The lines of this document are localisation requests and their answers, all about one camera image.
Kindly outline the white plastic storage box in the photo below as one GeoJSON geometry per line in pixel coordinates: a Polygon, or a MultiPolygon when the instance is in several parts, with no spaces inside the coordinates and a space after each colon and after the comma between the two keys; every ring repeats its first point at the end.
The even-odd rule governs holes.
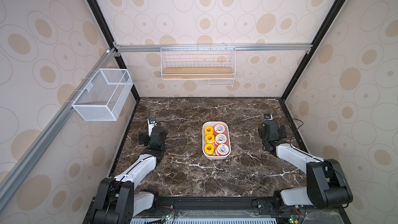
{"type": "Polygon", "coordinates": [[[223,160],[231,153],[229,127],[222,121],[208,121],[202,126],[202,152],[209,160],[223,160]]]}

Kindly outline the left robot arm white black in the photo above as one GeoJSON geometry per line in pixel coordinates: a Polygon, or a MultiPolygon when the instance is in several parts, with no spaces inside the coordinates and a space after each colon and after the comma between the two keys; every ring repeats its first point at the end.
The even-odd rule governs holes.
{"type": "Polygon", "coordinates": [[[89,224],[129,224],[134,216],[152,208],[155,194],[135,193],[141,181],[162,161],[166,152],[168,130],[154,126],[139,138],[145,149],[139,158],[124,172],[114,178],[103,179],[91,208],[89,224]]]}

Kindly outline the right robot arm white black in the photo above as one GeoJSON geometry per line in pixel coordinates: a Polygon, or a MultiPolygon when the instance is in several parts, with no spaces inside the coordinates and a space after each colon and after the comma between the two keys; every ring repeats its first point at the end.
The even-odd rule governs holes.
{"type": "Polygon", "coordinates": [[[274,192],[274,211],[283,213],[296,205],[318,209],[347,207],[353,201],[352,191],[337,160],[313,156],[286,142],[285,126],[272,119],[264,119],[258,133],[264,150],[306,174],[305,187],[274,192]]]}

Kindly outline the orange white tape roll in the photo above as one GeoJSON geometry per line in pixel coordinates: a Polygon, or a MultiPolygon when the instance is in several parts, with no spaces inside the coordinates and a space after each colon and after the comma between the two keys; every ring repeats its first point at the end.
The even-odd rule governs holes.
{"type": "Polygon", "coordinates": [[[220,144],[217,146],[216,150],[215,150],[215,154],[217,156],[227,156],[230,152],[230,148],[228,145],[226,144],[220,144]]]}
{"type": "Polygon", "coordinates": [[[219,134],[215,136],[215,144],[221,145],[221,144],[226,144],[228,141],[227,137],[224,134],[219,134]]]}
{"type": "Polygon", "coordinates": [[[214,126],[214,133],[215,133],[216,135],[224,134],[225,131],[226,131],[226,128],[225,128],[225,126],[224,126],[223,124],[220,124],[220,123],[219,123],[219,124],[217,124],[217,125],[214,126]]]}

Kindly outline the yellow tape roll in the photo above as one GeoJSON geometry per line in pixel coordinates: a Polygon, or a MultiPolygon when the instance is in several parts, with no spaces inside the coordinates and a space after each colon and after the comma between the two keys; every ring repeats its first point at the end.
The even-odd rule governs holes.
{"type": "Polygon", "coordinates": [[[208,156],[213,156],[215,154],[215,147],[213,144],[206,144],[204,146],[204,152],[205,154],[207,154],[208,156]]]}
{"type": "Polygon", "coordinates": [[[205,135],[210,135],[210,134],[213,135],[214,134],[214,128],[212,126],[210,126],[210,125],[206,126],[204,128],[204,134],[205,135]]]}
{"type": "Polygon", "coordinates": [[[213,134],[207,134],[205,136],[205,142],[206,144],[213,144],[215,141],[215,136],[213,134]]]}

